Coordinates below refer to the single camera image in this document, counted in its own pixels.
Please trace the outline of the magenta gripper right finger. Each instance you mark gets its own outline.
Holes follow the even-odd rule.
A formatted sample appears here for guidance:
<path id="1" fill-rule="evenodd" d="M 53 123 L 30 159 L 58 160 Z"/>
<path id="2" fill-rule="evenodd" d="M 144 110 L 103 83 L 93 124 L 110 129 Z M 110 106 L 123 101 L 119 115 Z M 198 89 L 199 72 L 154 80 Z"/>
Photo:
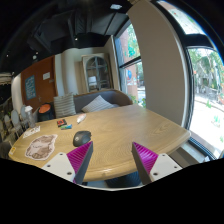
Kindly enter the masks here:
<path id="1" fill-rule="evenodd" d="M 143 185 L 147 185 L 182 169 L 166 153 L 156 154 L 136 142 L 132 143 L 132 154 Z"/>

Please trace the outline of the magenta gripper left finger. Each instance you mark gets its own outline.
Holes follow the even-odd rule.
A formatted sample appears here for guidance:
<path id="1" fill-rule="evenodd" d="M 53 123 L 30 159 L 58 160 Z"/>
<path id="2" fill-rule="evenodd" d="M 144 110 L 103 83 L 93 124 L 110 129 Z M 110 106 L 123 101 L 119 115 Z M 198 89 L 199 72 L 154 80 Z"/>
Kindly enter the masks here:
<path id="1" fill-rule="evenodd" d="M 81 184 L 92 153 L 93 142 L 88 142 L 69 153 L 59 152 L 42 169 L 75 184 Z"/>

